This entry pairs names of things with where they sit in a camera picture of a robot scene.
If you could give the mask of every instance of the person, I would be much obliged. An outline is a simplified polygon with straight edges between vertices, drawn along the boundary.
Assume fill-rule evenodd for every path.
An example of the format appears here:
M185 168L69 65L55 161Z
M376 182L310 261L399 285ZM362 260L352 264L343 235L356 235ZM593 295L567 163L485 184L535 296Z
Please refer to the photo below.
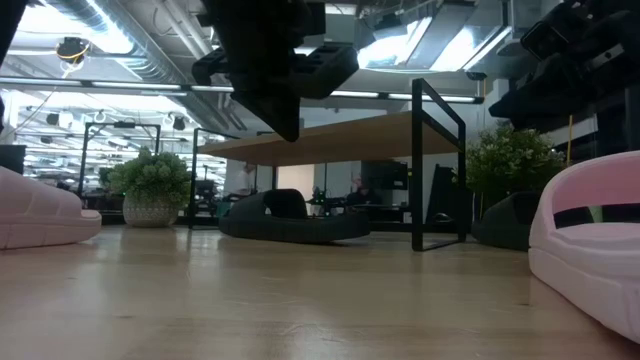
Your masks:
M382 205L382 198L366 181L358 181L358 190L347 196L347 205Z
M245 163L242 170L231 179L229 184L229 196L243 198L253 194L253 182L256 166Z

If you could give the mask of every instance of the ceiling pipe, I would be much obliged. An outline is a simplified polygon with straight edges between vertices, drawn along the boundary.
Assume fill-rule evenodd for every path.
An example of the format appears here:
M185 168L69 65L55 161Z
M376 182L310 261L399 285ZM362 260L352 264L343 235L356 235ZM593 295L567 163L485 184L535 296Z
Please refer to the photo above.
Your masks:
M160 12L160 15L164 16L164 18L167 19L169 25L171 25L171 28L173 28L173 31L178 34L178 37L180 38L180 40L182 40L187 49L189 49L189 52L193 55L193 57L199 59L204 56L202 52L198 51L193 42L191 42L191 39L187 37L187 33L184 32L182 27L180 27L173 15L171 15L171 11L169 11L165 2L162 0L154 0L154 3L158 8L158 11Z
M189 39L186 34L184 33L184 31L182 30L182 26L184 26L187 29L187 32L191 35L191 37L193 38L193 41L198 45L198 47L200 48L200 51L202 52L202 54L200 56L194 54L193 51L191 51L191 53L193 54L193 56L195 56L196 60L200 59L206 55L209 55L209 53L211 51L214 50L213 46L211 44L207 44L202 38L204 36L204 34L202 34L201 31L199 31L194 25L193 22L191 22L191 20L189 19L189 15L184 11L183 8L181 8L180 6L178 6L178 4L176 3L175 0L155 0L156 4L158 4L158 7L160 7L160 3L162 4L162 6L164 7L164 9L169 10L167 12L167 14L165 16L167 16L168 18L172 18L173 16L176 17L176 19L178 20L179 24L176 23L174 25L174 23L171 23L171 26L173 27L173 29L176 31L176 33L178 34L178 36L180 36L180 39L182 39L182 41L185 43L185 45L187 45L187 47L189 46L193 46L191 43L191 39ZM218 109L220 109L220 112L225 115L225 120L227 120L229 123L231 123L231 125L235 126L236 129L238 130L246 130L247 127L246 125L242 122L242 120L238 117L238 116L234 116L235 114L232 114L231 111L229 111L228 109L225 109L222 106L218 106Z
M165 3L169 5L169 8L176 16L178 21L187 29L187 32L191 34L191 36L193 37L193 41L195 41L196 45L198 45L200 50L202 50L202 56L208 55L211 51L213 51L213 47L211 46L211 44L207 44L202 39L204 34L201 31L198 31L198 29L193 25L193 22L191 22L191 20L189 19L189 15L187 15L184 9L178 6L175 0L165 0Z
M128 55L145 56L146 59L118 60L122 66L131 70L144 82L149 83L187 83L187 77L160 49L142 26L117 0L46 0L42 1L54 7L69 19L79 21L96 34L109 35L111 31L121 32L133 45ZM187 94L176 98L198 122L209 129L229 129L228 122L215 107L209 105L202 95Z

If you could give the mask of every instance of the yellow pole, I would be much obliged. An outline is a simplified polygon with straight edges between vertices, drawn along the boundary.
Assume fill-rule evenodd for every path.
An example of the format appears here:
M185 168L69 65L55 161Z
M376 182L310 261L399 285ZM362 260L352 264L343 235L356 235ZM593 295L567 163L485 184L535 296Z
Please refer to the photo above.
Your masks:
M569 116L569 142L567 143L567 167L571 166L571 140L573 140L573 115Z

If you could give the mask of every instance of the ductwork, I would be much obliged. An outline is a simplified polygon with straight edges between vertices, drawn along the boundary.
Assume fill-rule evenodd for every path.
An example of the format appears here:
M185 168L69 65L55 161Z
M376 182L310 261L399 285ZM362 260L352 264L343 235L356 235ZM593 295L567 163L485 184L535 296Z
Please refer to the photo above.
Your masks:
M69 19L87 25L94 33L108 34L114 31L114 27L117 28L115 31L122 32L134 45L132 52L128 55L138 58L123 59L118 62L138 75L144 82L187 83L188 80L182 72L117 0L47 0L46 2ZM229 129L229 124L220 111L209 105L201 95L189 93L186 97L176 98L176 100L191 111L204 128Z

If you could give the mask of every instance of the black metal frame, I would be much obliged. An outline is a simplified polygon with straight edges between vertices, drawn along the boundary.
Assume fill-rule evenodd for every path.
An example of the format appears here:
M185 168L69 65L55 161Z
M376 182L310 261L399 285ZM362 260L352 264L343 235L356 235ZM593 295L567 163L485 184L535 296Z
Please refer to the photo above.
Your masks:
M82 161L80 162L80 180L78 182L78 196L82 198L82 190L84 190L84 172L87 165L87 147L89 145L89 141L93 139L93 136L90 136L89 129L93 126L100 126L101 129L106 128L107 126L113 126L114 128L128 128L135 129L136 127L143 128L154 128L156 129L156 148L155 153L158 154L160 152L160 134L162 127L160 125L152 125L152 124L135 124L128 122L114 122L114 123L97 123L97 122L88 122L84 125L84 142L82 143Z
M422 109L422 94L426 93L431 99L458 125L458 138L453 136L444 126L438 123L431 115ZM423 242L423 151L422 151L422 126L426 124L442 135L452 144L458 147L458 214L456 225L458 228L458 238L456 240L438 242L429 246L424 246ZM411 99L411 190L409 200L411 206L411 248L413 251L429 251L445 246L459 244L466 241L467 222L470 214L470 206L466 206L467 193L467 167L466 167L466 137L467 125L464 120L447 104L446 101L436 92L424 79L415 79L412 82Z
M188 223L189 229L193 230L196 218L196 168L198 167L198 138L200 137L200 131L204 131L208 134L220 135L227 139L239 139L238 137L223 134L213 130L207 130L204 128L196 128L193 130L193 159L191 159L191 189L189 190L189 214Z

